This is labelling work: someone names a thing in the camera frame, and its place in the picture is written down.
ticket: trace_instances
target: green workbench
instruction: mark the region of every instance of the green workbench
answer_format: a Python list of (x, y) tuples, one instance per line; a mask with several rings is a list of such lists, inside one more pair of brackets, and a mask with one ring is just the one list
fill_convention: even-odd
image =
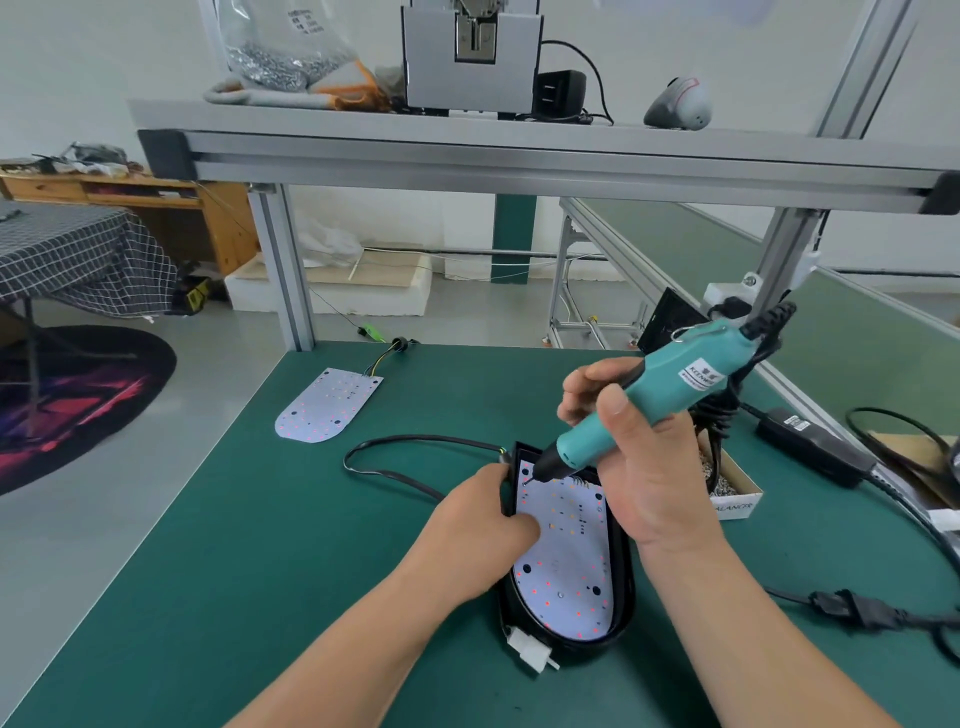
[[(349, 447), (401, 432), (546, 444), (562, 430), (554, 412), (564, 376), (596, 356), (419, 346), (386, 361), (383, 386), (337, 438), (305, 445), (275, 435), (277, 413), (325, 367), (359, 372), (379, 352), (323, 343), (281, 360), (8, 728), (220, 726), (391, 570), (430, 514), (431, 502), (410, 489), (347, 475), (340, 462)], [(746, 396), (760, 407), (779, 403), (757, 377)], [(729, 451), (766, 491), (749, 520), (725, 525), (762, 582), (800, 593), (850, 588), (919, 613), (960, 603), (943, 557), (882, 497), (798, 469), (757, 441), (746, 419)], [(363, 457), (440, 488), (487, 461), (406, 444)], [(508, 652), (493, 598), (470, 603), (428, 646), (386, 725), (715, 724), (638, 565), (637, 578), (623, 639), (591, 663), (539, 677)], [(847, 634), (787, 609), (904, 725), (955, 722), (960, 671), (926, 635)]]

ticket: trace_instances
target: plastic bag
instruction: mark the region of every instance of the plastic bag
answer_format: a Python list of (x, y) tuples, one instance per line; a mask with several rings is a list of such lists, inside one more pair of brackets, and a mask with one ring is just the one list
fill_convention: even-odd
[(356, 53), (325, 0), (220, 0), (230, 70), (276, 91), (306, 89)]
[(305, 268), (346, 267), (363, 255), (363, 246), (352, 232), (328, 228), (314, 219), (307, 219), (301, 227), (304, 230), (300, 231), (299, 238)]

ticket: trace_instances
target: checkered tablecloth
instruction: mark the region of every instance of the checkered tablecloth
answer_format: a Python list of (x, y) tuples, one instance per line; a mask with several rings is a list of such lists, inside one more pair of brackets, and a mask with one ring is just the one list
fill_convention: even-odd
[(0, 303), (50, 298), (115, 318), (165, 313), (177, 269), (122, 207), (0, 200)]

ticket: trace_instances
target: white connector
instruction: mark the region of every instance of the white connector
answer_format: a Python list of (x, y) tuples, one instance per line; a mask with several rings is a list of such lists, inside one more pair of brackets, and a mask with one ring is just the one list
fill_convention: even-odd
[(537, 673), (543, 672), (547, 665), (554, 669), (560, 669), (560, 666), (550, 659), (550, 653), (553, 651), (550, 647), (518, 627), (507, 627), (507, 629), (510, 630), (507, 644), (515, 649), (519, 653), (520, 659), (536, 670)]

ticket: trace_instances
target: teal electric screwdriver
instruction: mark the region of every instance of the teal electric screwdriver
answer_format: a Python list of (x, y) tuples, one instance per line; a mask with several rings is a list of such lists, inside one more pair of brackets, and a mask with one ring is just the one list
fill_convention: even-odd
[[(776, 336), (796, 306), (779, 303), (741, 327), (717, 319), (674, 335), (662, 349), (646, 356), (620, 382), (647, 422), (654, 424), (682, 412), (727, 386), (727, 377), (753, 367), (767, 335)], [(547, 482), (594, 465), (616, 447), (594, 412), (547, 448), (534, 465), (533, 479)]]

